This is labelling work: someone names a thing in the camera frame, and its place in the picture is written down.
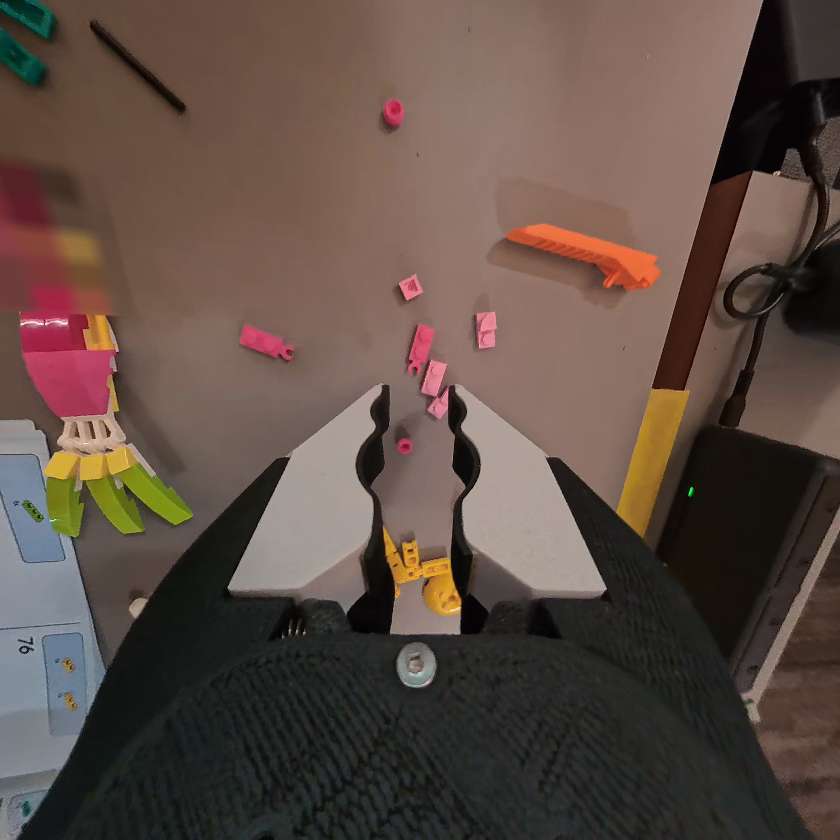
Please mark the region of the thin black rod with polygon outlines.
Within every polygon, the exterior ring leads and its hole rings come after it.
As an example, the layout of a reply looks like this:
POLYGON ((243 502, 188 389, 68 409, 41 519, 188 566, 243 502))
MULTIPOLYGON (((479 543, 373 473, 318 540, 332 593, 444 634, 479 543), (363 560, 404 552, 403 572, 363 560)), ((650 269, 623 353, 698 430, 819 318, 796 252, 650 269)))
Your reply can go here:
POLYGON ((186 113, 186 104, 158 78, 134 53, 125 47, 108 29, 92 19, 89 29, 107 50, 116 56, 126 67, 139 77, 149 88, 160 96, 178 114, 186 113))

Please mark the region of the pink and lime lego model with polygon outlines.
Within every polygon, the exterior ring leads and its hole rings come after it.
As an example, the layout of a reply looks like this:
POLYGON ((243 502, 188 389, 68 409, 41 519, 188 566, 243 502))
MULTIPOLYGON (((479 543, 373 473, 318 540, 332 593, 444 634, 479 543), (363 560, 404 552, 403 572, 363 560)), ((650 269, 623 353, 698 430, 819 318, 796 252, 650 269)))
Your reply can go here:
POLYGON ((128 442, 118 422, 119 347, 108 318, 23 311, 18 335, 31 382, 62 422, 56 452, 44 468, 52 528, 79 535, 83 490, 122 534, 144 531, 136 501, 172 525, 190 520, 193 511, 128 442))

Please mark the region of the pile of teal lego pieces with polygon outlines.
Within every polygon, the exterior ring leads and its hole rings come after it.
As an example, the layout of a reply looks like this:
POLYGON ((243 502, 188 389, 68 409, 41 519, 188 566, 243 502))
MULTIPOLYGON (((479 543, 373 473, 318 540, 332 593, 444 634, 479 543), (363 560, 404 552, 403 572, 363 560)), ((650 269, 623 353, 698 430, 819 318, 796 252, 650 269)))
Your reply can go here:
MULTIPOLYGON (((56 26, 53 11, 38 1, 2 1, 1 13, 42 39, 49 40, 56 26)), ((27 84, 38 87, 46 74, 46 66, 1 29, 1 62, 27 84)))

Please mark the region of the orange brick separator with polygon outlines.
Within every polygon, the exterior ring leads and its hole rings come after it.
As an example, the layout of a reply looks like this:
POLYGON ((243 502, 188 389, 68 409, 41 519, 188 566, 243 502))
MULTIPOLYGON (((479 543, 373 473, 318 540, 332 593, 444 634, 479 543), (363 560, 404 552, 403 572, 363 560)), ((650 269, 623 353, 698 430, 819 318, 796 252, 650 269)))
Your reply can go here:
POLYGON ((604 275, 604 288, 643 290, 653 286, 661 275, 655 255, 550 224, 515 228, 506 233, 506 239, 594 265, 604 275))

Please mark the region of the scattered pink lego plates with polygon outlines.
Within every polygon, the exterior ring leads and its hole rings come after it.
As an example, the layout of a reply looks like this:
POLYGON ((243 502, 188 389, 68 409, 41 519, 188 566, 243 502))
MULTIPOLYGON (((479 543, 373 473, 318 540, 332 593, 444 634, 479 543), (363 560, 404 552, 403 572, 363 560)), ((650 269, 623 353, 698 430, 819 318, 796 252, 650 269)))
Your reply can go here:
POLYGON ((424 416, 459 379, 458 353, 476 350, 475 297, 458 272, 402 250, 383 265, 295 268, 237 309, 226 383, 299 437, 381 384, 399 417, 424 416))

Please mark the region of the black power box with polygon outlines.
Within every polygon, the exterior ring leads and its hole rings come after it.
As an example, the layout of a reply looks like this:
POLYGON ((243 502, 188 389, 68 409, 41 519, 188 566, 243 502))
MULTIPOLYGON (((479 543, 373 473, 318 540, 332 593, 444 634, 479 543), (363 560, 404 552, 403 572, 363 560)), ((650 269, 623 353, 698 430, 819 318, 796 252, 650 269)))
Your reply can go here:
POLYGON ((839 461, 736 428, 703 427, 657 547, 758 702, 838 538, 839 461))

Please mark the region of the yellow lego assembly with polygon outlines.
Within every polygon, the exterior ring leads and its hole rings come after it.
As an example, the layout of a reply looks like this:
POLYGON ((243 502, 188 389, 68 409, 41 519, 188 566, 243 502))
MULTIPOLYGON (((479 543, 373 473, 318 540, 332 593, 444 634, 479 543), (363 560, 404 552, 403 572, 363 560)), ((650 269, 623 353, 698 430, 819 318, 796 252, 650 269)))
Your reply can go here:
POLYGON ((450 558, 421 560, 417 541, 403 542, 397 548, 386 528, 383 529, 385 560, 392 573, 394 597, 398 599, 404 584, 423 582, 423 601, 428 610, 439 616, 460 614, 462 601, 455 585, 450 558))

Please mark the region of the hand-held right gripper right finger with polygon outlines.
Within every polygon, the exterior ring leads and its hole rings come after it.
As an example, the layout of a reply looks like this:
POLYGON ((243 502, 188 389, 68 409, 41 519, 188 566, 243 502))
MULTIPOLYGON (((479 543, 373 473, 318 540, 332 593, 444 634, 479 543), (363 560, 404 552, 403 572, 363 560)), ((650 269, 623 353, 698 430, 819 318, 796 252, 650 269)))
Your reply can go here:
POLYGON ((462 385, 448 388, 448 427, 463 484, 450 550, 459 630, 481 631, 504 602, 602 597, 606 584, 553 459, 462 385))

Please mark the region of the lego instruction booklet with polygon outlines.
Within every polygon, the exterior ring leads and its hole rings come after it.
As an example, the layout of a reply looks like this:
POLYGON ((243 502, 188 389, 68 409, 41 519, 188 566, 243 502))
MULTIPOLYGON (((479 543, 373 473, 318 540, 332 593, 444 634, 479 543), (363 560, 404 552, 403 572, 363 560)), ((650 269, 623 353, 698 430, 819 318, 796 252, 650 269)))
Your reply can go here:
POLYGON ((1 422, 1 836, 18 838, 73 750, 104 667, 70 537, 49 520, 46 436, 1 422))

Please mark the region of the yellow tape strip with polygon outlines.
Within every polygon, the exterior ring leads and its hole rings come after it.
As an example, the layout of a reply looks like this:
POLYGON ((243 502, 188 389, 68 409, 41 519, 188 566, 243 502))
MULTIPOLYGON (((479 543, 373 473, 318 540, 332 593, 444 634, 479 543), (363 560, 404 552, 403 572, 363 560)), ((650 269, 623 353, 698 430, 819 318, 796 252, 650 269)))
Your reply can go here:
POLYGON ((654 388, 647 399, 617 515, 644 537, 681 425, 689 391, 654 388))

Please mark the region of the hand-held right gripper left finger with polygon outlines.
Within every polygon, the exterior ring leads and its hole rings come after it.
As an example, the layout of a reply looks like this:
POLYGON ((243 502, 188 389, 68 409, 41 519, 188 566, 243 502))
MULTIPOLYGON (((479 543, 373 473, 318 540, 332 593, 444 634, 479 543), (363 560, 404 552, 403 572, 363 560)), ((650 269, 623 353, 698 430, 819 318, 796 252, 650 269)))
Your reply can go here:
POLYGON ((336 602, 356 632, 391 630, 395 584, 373 489, 390 396, 375 385, 291 451, 229 594, 336 602))

